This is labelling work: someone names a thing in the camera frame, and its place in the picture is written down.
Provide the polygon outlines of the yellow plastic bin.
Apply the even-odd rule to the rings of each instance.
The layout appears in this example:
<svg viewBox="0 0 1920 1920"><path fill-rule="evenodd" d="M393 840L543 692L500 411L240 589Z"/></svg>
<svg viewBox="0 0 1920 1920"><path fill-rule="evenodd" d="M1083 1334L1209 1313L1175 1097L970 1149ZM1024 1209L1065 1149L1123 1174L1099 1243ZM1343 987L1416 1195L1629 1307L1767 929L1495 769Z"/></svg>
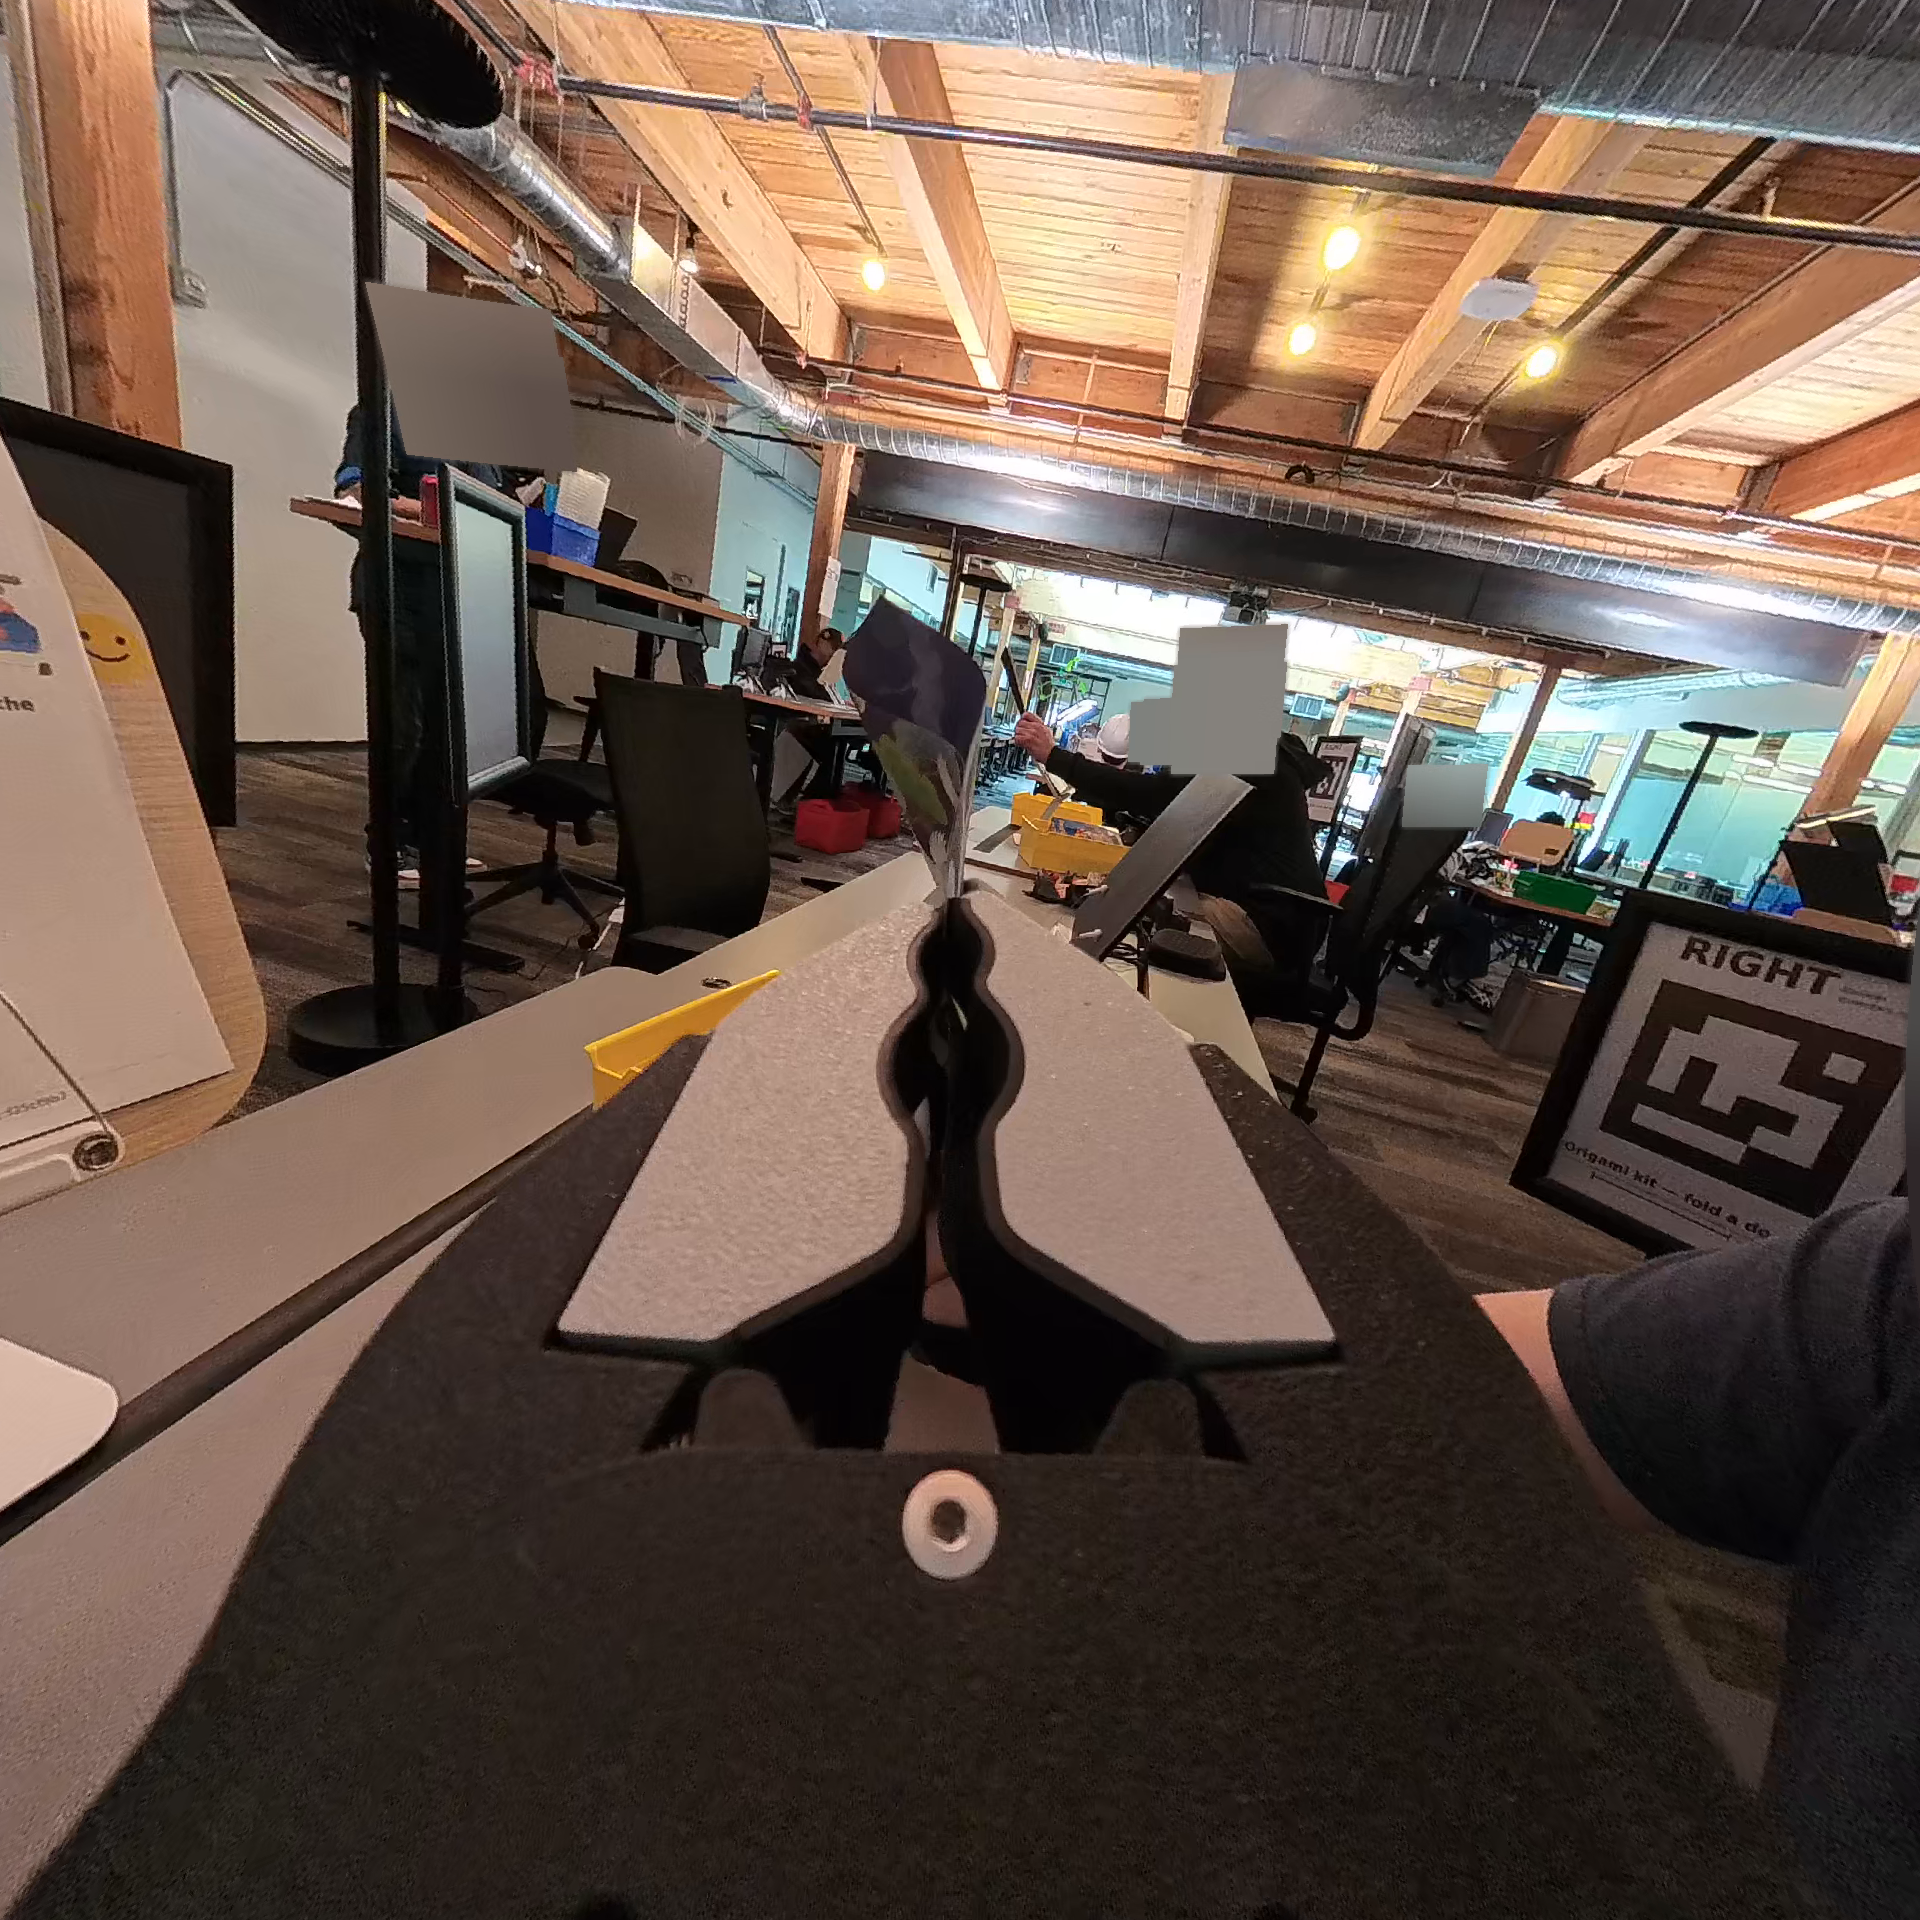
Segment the yellow plastic bin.
<svg viewBox="0 0 1920 1920"><path fill-rule="evenodd" d="M1065 793L1017 793L1017 865L1036 876L1115 876L1123 865L1119 830L1099 808Z"/></svg>
<svg viewBox="0 0 1920 1920"><path fill-rule="evenodd" d="M658 1009L644 1021L627 1021L604 1039L587 1039L587 1111L604 1111L623 1086L634 1086L665 1049L682 1039L709 1039L749 993L772 987L775 971L754 979L709 979L709 993Z"/></svg>

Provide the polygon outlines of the grey framed panel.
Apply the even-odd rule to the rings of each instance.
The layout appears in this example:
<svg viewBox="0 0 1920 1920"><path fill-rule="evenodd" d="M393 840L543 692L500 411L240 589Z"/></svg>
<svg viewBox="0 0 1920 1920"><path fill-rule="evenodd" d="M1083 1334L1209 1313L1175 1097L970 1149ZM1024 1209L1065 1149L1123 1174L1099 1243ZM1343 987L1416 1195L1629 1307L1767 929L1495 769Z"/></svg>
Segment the grey framed panel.
<svg viewBox="0 0 1920 1920"><path fill-rule="evenodd" d="M439 625L449 793L468 808L533 767L528 509L439 469Z"/></svg>

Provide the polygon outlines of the wooden instruction board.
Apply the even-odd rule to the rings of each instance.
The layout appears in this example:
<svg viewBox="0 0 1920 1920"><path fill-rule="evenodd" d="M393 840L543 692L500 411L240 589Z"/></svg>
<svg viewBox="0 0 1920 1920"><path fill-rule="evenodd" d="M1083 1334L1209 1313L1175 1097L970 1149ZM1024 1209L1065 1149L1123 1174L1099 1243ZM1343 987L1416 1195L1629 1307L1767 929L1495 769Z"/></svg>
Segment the wooden instruction board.
<svg viewBox="0 0 1920 1920"><path fill-rule="evenodd" d="M81 625L168 909L227 1045L227 1069L215 1078L107 1113L120 1137L112 1174L128 1174L203 1137L235 1113L235 1102L252 1093L252 1073L264 1069L268 1009L188 757L175 743L153 646L120 584L53 521L42 529Z"/></svg>

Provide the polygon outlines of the black framed screen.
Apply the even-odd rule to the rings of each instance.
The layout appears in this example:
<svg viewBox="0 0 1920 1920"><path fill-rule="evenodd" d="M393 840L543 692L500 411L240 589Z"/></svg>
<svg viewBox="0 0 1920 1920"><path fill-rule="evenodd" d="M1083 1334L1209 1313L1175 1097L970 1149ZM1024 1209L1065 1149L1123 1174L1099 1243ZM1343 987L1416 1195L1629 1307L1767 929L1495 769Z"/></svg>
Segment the black framed screen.
<svg viewBox="0 0 1920 1920"><path fill-rule="evenodd" d="M235 825L235 469L0 400L0 432L56 526L140 625L197 809Z"/></svg>

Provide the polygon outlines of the printed instruction sheet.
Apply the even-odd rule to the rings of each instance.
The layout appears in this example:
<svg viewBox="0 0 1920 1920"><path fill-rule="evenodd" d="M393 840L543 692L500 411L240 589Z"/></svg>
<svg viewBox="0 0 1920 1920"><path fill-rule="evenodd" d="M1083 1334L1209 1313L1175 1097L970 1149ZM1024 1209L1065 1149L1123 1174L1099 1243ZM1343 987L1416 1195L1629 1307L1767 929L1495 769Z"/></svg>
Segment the printed instruction sheet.
<svg viewBox="0 0 1920 1920"><path fill-rule="evenodd" d="M161 886L53 537L0 459L0 1208L135 1160L132 1111L215 1093L235 1049Z"/></svg>

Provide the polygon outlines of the silver air duct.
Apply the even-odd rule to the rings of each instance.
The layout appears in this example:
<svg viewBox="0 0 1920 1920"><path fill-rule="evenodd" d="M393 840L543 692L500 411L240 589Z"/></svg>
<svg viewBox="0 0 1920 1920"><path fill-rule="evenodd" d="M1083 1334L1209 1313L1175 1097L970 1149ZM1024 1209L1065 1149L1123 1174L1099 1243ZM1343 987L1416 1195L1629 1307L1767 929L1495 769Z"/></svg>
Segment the silver air duct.
<svg viewBox="0 0 1920 1920"><path fill-rule="evenodd" d="M665 344L682 369L787 441L858 448L871 476L892 459L900 469L963 469L1051 496L1131 496L1183 516L1426 548L1561 584L1643 589L1751 617L1916 635L1906 537L1893 537L1893 560L1864 568L1756 544L1756 529L1787 529L1787 521L1720 516L1715 504L1683 496L1592 494L1259 428L1217 428L1217 441L1196 448L1168 441L1162 420L1051 397L1010 397L1001 411L963 411L957 428L935 428L892 411L892 400L947 397L924 376L892 376L881 397L858 385L787 385L644 228L609 228L513 119L449 134L400 115L400 134L449 149L533 224L556 228L584 283L601 287L601 302Z"/></svg>

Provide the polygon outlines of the wooden standing desk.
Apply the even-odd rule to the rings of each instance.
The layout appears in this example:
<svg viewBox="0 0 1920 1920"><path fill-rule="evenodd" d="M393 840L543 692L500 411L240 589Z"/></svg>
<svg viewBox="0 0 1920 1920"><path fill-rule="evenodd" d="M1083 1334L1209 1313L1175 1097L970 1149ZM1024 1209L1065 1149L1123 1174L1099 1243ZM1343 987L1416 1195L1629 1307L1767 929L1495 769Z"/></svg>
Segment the wooden standing desk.
<svg viewBox="0 0 1920 1920"><path fill-rule="evenodd" d="M337 526L337 529L360 529L360 504L289 496L288 509L305 516L305 521ZM676 606L676 614L690 614L690 617L721 625L721 630L749 630L749 617L723 614L721 601L682 597L682 589L665 589L665 584L634 584L634 580L575 568L575 560L559 560L559 556L543 556L543 548L528 548L528 568L556 580L556 584L575 584L575 589L543 589L543 606L572 614L572 617L617 625L617 614L634 614L640 601L653 601L653 606Z"/></svg>

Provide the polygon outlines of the framed marker sign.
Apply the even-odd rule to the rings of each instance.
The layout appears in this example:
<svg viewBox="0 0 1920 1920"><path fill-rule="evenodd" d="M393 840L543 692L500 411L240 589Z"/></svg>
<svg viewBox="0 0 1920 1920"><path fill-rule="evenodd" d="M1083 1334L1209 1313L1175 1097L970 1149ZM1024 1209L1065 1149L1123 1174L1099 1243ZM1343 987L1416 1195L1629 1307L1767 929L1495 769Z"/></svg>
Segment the framed marker sign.
<svg viewBox="0 0 1920 1920"><path fill-rule="evenodd" d="M1633 894L1506 1181L1640 1251L1906 1195L1906 959L1839 923Z"/></svg>

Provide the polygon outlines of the black tilted board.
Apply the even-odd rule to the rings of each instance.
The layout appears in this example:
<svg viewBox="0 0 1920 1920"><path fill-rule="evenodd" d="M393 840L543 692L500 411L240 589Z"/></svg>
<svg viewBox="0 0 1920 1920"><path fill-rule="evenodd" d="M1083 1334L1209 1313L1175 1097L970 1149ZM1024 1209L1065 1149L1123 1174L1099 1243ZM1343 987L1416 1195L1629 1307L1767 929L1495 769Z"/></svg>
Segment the black tilted board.
<svg viewBox="0 0 1920 1920"><path fill-rule="evenodd" d="M1250 801L1250 782L1240 775L1189 775L1115 865L1109 886L1075 909L1071 947L1109 959L1240 801Z"/></svg>

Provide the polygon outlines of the patterned origami paper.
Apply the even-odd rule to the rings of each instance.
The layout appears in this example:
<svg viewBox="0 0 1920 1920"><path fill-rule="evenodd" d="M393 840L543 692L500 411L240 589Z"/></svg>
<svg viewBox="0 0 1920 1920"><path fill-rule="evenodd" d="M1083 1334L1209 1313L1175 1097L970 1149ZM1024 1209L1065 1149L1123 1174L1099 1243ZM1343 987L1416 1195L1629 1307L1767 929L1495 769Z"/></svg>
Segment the patterned origami paper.
<svg viewBox="0 0 1920 1920"><path fill-rule="evenodd" d="M881 601L853 630L845 692L931 865L935 899L957 899L991 711L985 669L947 635Z"/></svg>

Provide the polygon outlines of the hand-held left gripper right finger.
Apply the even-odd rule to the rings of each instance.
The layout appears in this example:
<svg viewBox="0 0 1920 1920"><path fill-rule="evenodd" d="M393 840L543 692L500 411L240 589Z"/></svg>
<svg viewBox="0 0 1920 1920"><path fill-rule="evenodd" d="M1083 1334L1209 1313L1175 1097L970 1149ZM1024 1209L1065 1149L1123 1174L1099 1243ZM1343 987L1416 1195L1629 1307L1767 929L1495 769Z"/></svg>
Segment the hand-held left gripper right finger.
<svg viewBox="0 0 1920 1920"><path fill-rule="evenodd" d="M1196 1045L1119 971L993 894L955 905L970 979L985 1228L1175 1367L1312 1367L1332 1319Z"/></svg>

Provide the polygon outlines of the black office chair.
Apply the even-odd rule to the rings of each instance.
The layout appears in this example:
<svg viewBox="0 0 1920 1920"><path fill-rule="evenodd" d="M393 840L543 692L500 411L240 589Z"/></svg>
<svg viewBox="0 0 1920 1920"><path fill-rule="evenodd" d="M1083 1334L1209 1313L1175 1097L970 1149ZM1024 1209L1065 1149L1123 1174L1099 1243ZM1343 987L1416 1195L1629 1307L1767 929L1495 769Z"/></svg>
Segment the black office chair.
<svg viewBox="0 0 1920 1920"><path fill-rule="evenodd" d="M666 971L762 928L772 830L737 686L595 669L609 767L623 928L609 967Z"/></svg>
<svg viewBox="0 0 1920 1920"><path fill-rule="evenodd" d="M1401 937L1416 923L1416 905L1439 886L1449 853L1463 853L1468 830L1409 830L1401 825L1378 865L1351 886L1332 909L1332 929L1293 993L1287 1021L1308 1027L1308 1055L1287 1086L1296 1123L1312 1123L1312 1073L1332 1039L1363 1039L1378 1021L1381 979L1392 971Z"/></svg>

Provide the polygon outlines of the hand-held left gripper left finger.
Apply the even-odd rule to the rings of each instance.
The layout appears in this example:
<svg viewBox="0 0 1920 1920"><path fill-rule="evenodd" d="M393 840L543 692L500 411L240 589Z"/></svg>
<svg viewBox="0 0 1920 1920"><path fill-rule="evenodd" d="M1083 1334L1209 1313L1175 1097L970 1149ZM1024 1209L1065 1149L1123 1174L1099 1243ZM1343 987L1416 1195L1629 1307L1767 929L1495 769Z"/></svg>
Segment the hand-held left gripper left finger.
<svg viewBox="0 0 1920 1920"><path fill-rule="evenodd" d="M931 1009L931 929L931 905L892 909L721 1020L559 1341L721 1358L913 1248L931 1123L900 1055Z"/></svg>

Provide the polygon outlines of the red bag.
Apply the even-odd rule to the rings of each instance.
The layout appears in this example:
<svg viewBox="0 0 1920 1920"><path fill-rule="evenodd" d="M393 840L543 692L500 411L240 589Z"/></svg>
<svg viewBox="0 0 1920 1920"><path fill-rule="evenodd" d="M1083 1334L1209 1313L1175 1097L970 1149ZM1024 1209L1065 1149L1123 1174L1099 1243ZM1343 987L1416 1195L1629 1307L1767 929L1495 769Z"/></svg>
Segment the red bag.
<svg viewBox="0 0 1920 1920"><path fill-rule="evenodd" d="M853 782L829 801L795 808L800 853L863 853L900 836L900 801L892 791Z"/></svg>

